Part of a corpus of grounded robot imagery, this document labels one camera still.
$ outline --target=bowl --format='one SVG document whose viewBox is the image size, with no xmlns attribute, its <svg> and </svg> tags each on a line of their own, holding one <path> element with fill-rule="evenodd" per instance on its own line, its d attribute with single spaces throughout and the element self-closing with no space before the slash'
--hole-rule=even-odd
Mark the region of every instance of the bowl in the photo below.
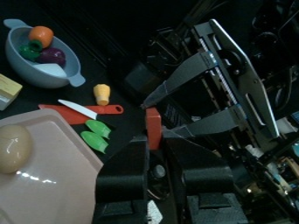
<svg viewBox="0 0 299 224">
<path fill-rule="evenodd" d="M 67 77 L 59 77 L 58 75 L 47 73 L 35 66 L 39 65 L 38 62 L 25 59 L 21 55 L 19 48 L 23 45 L 29 45 L 29 35 L 33 27 L 21 19 L 14 18 L 6 19 L 4 25 L 11 29 L 4 45 L 6 57 L 19 76 L 39 88 L 62 88 L 70 84 L 74 87 L 79 87 L 86 82 L 86 79 L 81 74 L 81 61 L 75 52 L 63 41 L 54 37 L 51 47 L 59 48 L 66 54 L 67 63 L 63 70 Z"/>
</svg>

